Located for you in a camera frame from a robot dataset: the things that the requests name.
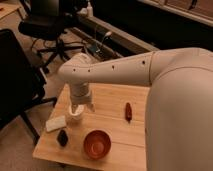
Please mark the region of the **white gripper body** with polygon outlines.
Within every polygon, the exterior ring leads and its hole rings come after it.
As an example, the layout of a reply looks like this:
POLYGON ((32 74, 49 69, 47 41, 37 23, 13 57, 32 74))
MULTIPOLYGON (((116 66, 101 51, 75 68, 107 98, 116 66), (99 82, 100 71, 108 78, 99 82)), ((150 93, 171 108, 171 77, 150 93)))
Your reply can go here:
POLYGON ((88 83, 70 84, 70 100, 74 105, 90 104, 92 92, 88 83))

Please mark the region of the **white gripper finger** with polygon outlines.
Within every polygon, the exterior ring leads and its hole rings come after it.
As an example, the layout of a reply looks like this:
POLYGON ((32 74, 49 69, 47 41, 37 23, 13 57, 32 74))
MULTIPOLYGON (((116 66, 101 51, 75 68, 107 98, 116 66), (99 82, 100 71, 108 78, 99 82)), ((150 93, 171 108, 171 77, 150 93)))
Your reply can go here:
POLYGON ((92 112, 95 112, 95 107, 94 107, 94 104, 93 104, 93 103, 88 103, 88 104, 87 104, 87 107, 88 107, 92 112))
POLYGON ((76 112, 76 110, 77 110, 77 108, 78 108, 78 105, 76 105, 76 104, 72 104, 71 105, 71 111, 72 111, 72 113, 75 113, 76 112))

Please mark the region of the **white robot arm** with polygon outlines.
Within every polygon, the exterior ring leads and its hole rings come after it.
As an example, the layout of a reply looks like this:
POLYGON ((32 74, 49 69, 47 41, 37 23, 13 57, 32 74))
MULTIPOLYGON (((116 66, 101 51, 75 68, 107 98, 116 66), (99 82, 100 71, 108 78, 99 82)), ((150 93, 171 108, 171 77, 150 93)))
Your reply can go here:
POLYGON ((212 51, 159 50, 99 63, 78 53, 59 75, 73 107, 91 103, 91 83, 147 87, 147 171, 213 171, 212 51))

